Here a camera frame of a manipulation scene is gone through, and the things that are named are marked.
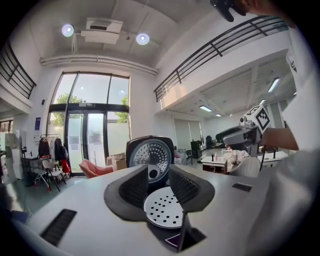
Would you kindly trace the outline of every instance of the beam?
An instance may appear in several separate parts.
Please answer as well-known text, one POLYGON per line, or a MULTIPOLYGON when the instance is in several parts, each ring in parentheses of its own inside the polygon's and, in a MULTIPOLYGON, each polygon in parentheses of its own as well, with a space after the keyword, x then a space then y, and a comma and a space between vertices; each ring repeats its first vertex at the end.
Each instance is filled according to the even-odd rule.
POLYGON ((250 93, 248 98, 248 105, 246 106, 247 109, 250 107, 252 99, 254 97, 257 79, 258 79, 258 65, 254 66, 251 69, 251 85, 250 85, 250 93))
POLYGON ((225 112, 217 104, 215 104, 211 99, 206 98, 201 92, 195 94, 195 97, 198 100, 201 100, 204 104, 214 107, 215 110, 218 111, 218 114, 225 115, 225 112))

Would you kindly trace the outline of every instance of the white sleeve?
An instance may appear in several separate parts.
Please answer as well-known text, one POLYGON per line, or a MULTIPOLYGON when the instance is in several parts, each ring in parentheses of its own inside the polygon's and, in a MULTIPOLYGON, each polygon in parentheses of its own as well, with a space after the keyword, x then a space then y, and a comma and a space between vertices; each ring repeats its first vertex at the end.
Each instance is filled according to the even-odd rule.
POLYGON ((300 150, 320 148, 320 79, 314 68, 282 113, 300 150))

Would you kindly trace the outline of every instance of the ceiling light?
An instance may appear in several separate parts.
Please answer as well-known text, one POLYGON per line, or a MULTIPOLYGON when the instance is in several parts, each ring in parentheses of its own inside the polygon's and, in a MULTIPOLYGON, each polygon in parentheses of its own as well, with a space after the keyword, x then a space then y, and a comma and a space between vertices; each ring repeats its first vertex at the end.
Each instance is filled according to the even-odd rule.
POLYGON ((205 111, 208 111, 208 112, 211 112, 212 110, 210 109, 210 108, 208 108, 208 107, 206 107, 206 106, 200 106, 200 109, 202 109, 202 110, 205 110, 205 111))
POLYGON ((149 43, 150 38, 147 34, 141 33, 136 36, 135 40, 139 45, 144 46, 149 43))
POLYGON ((65 37, 71 37, 73 34, 74 34, 74 27, 70 24, 66 24, 62 27, 62 34, 65 36, 65 37))
POLYGON ((275 78, 275 79, 273 80, 272 85, 271 85, 271 87, 270 87, 269 90, 268 90, 268 93, 271 93, 271 92, 274 90, 274 88, 276 87, 276 85, 277 85, 277 83, 279 82, 279 80, 280 80, 280 78, 275 78))
POLYGON ((264 98, 263 100, 261 100, 259 105, 262 105, 265 101, 266 101, 266 99, 264 98))

